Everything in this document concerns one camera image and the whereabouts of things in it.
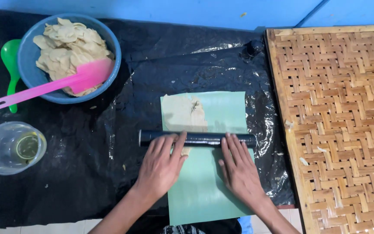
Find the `dough scrap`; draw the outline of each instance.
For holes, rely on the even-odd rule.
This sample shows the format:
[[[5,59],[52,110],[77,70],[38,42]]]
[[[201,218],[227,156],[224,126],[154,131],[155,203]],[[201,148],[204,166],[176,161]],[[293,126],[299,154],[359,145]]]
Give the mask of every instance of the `dough scrap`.
[[[164,114],[164,124],[169,131],[174,132],[207,132],[205,111],[200,99],[185,95],[165,95],[161,103]],[[191,147],[184,147],[181,155],[188,155]]]
[[[79,65],[109,57],[115,57],[107,50],[105,40],[93,29],[82,23],[72,23],[68,19],[57,18],[58,24],[46,24],[43,35],[33,38],[41,49],[36,66],[49,73],[51,80],[59,80],[76,74]],[[87,95],[102,84],[74,94],[70,87],[63,90],[73,96]]]

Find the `blue plastic bowl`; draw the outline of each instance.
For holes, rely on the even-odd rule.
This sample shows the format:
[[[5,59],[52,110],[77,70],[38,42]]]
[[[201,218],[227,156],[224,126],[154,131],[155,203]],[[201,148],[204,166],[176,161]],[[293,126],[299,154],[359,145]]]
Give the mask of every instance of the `blue plastic bowl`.
[[[49,82],[49,75],[39,69],[35,65],[35,61],[40,57],[40,48],[33,43],[33,38],[37,35],[43,35],[45,24],[57,24],[57,18],[69,19],[72,23],[82,23],[88,28],[96,30],[103,40],[106,40],[108,50],[112,51],[115,55],[115,66],[109,78],[104,84],[93,93],[82,97],[74,97],[65,93],[59,89],[47,94],[43,94],[40,97],[50,102],[59,104],[72,104],[84,102],[92,99],[103,91],[105,91],[113,82],[116,75],[118,74],[119,66],[121,65],[121,47],[119,46],[118,40],[113,32],[99,20],[89,17],[87,15],[65,13],[60,15],[53,15],[45,18],[35,24],[28,32],[24,35],[21,40],[21,44],[18,49],[18,70],[21,75],[21,79],[28,88],[33,88],[39,85],[43,85]]]

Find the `pink spatula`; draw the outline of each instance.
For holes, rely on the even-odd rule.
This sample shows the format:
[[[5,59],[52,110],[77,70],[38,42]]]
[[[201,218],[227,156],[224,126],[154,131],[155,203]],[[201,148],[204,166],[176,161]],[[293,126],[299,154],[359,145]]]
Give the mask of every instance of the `pink spatula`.
[[[67,86],[69,86],[75,94],[83,92],[102,82],[105,82],[112,73],[113,66],[114,63],[109,58],[80,65],[76,68],[76,75],[48,82],[16,94],[0,98],[0,109]]]

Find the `green plastic sheet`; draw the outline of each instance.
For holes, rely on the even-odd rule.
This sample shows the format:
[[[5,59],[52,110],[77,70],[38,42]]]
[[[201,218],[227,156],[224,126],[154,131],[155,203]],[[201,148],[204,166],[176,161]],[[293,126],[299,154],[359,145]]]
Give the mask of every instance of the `green plastic sheet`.
[[[190,99],[191,96],[198,97],[203,104],[208,132],[248,133],[245,92],[206,92],[187,95]],[[163,130],[167,131],[164,114],[161,114]],[[249,153],[253,155],[253,150],[249,149]],[[220,148],[192,148],[181,169],[179,179],[168,191],[170,225],[253,215],[223,183],[223,174],[218,163],[222,158]]]

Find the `black cylinder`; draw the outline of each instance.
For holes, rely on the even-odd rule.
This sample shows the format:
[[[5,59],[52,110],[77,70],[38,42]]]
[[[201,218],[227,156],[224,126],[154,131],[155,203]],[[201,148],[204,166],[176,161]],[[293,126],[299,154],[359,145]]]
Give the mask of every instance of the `black cylinder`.
[[[157,137],[180,132],[163,132],[153,130],[139,130],[139,146],[149,146],[151,141]],[[236,134],[240,142],[245,142],[248,148],[256,147],[256,136],[253,134]],[[210,146],[220,147],[221,139],[225,137],[224,133],[210,132],[188,132],[184,146]]]

